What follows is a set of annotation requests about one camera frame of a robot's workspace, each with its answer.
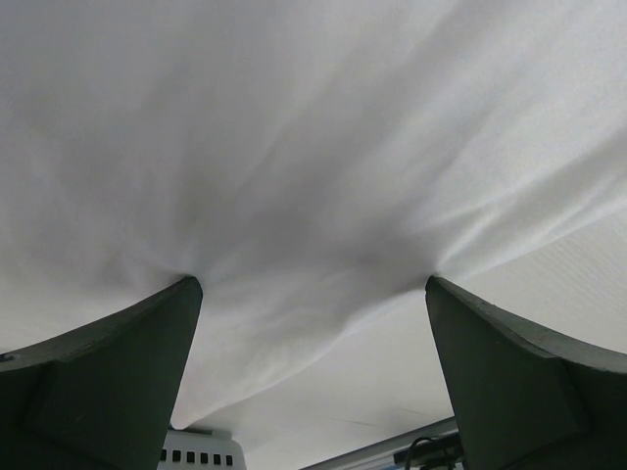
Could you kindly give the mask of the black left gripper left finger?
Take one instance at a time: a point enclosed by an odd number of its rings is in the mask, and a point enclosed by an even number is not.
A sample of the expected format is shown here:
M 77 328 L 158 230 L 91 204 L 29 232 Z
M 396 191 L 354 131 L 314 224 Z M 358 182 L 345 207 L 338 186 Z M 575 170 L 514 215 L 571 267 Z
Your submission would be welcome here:
M 4 469 L 155 469 L 200 315 L 186 277 L 1 355 Z

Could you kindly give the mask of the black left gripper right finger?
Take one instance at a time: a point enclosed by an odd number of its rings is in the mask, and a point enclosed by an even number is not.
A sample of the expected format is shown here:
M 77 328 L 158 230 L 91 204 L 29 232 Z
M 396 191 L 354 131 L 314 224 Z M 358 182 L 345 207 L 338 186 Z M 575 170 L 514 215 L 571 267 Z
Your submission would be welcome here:
M 623 469 L 626 356 L 432 277 L 425 300 L 469 469 Z

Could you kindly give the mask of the white t-shirt with flower print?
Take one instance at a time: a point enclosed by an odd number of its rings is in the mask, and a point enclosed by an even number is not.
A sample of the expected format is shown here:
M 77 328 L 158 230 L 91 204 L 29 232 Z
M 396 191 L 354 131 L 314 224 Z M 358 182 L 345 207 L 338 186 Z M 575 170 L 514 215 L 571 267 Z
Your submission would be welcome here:
M 626 205 L 622 1 L 5 1 L 1 347 L 193 275 L 186 427 Z

